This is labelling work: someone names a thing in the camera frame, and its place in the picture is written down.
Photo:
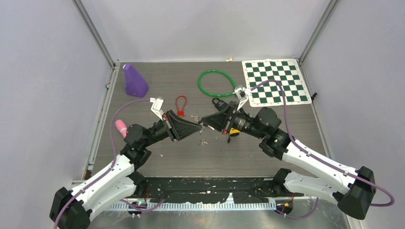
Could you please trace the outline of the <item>yellow Opel padlock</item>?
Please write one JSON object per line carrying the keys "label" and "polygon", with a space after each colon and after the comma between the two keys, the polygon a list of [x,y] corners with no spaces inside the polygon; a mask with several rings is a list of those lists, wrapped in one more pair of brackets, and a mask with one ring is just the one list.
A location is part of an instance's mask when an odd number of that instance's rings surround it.
{"label": "yellow Opel padlock", "polygon": [[231,142],[231,138],[232,137],[236,137],[240,135],[240,131],[234,128],[231,128],[229,134],[228,134],[228,139],[227,139],[227,143]]}

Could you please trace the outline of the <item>black Kaijing padlock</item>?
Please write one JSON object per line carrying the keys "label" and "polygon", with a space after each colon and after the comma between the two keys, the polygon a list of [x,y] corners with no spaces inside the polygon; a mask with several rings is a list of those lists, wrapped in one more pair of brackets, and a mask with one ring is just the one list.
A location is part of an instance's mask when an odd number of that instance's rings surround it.
{"label": "black Kaijing padlock", "polygon": [[212,103],[218,111],[221,111],[228,105],[228,103],[226,103],[224,100],[221,100],[220,98],[213,98]]}

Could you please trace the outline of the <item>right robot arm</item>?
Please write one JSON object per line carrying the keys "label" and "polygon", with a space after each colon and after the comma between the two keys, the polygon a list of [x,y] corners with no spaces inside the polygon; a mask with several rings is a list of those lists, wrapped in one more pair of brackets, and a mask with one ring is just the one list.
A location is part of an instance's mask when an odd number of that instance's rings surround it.
{"label": "right robot arm", "polygon": [[261,139],[259,147],[266,155],[295,164],[314,175],[307,177],[280,169],[272,184],[277,195],[284,196],[288,192],[312,195],[335,204],[352,218],[365,219],[376,193],[376,188],[371,185],[375,182],[371,169],[340,164],[289,137],[279,128],[282,121],[269,107],[261,108],[255,117],[243,109],[238,110],[234,102],[218,100],[215,107],[219,111],[201,118],[200,124],[222,134],[233,128]]}

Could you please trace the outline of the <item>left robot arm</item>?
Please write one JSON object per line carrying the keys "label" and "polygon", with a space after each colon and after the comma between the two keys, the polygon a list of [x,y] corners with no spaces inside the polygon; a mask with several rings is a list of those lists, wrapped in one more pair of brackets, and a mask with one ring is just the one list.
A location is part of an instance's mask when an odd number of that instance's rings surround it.
{"label": "left robot arm", "polygon": [[112,162],[82,184],[59,189],[54,196],[50,219],[55,229],[86,229],[104,210],[133,195],[142,197],[147,180],[137,169],[151,155],[148,146],[165,138],[181,141],[201,130],[201,126],[178,117],[172,110],[150,128],[128,126],[125,146]]}

